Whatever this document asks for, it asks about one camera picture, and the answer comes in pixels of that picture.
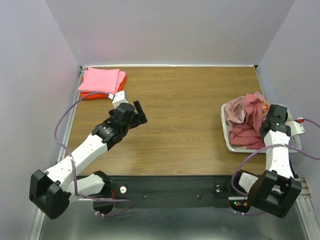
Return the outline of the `dusty rose t shirt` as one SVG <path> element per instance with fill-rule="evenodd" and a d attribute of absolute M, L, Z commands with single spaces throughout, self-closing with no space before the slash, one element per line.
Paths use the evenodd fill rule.
<path fill-rule="evenodd" d="M 245 108 L 248 112 L 247 125 L 236 125 L 229 136 L 231 145 L 246 146 L 252 150 L 265 147 L 260 135 L 260 127 L 265 120 L 270 104 L 260 92 L 245 95 Z"/>

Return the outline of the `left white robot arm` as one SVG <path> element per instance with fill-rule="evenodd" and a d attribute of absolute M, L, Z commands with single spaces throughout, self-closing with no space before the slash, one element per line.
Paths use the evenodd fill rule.
<path fill-rule="evenodd" d="M 54 220 L 79 199 L 97 201 L 111 193 L 111 178 L 102 171 L 77 179 L 91 162 L 120 143 L 130 129 L 147 123 L 139 101 L 122 102 L 110 110 L 110 116 L 98 124 L 84 142 L 67 157 L 45 171 L 36 170 L 30 177 L 29 200 Z"/>

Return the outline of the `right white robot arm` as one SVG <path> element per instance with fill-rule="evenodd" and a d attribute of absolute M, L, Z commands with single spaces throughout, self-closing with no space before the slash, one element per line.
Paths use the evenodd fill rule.
<path fill-rule="evenodd" d="M 288 120 L 285 106 L 272 104 L 259 128 L 265 147 L 265 171 L 256 176 L 239 167 L 230 182 L 231 192 L 247 198 L 249 206 L 284 218 L 302 191 L 290 166 L 291 137 L 305 132 L 301 123 Z"/>

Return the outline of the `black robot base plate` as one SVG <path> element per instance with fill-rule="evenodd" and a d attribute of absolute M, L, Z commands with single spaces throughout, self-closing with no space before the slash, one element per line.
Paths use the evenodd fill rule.
<path fill-rule="evenodd" d="M 113 175 L 111 183 L 93 196 L 131 201 L 131 208 L 229 208 L 249 210 L 246 197 L 231 187 L 229 175 Z"/>

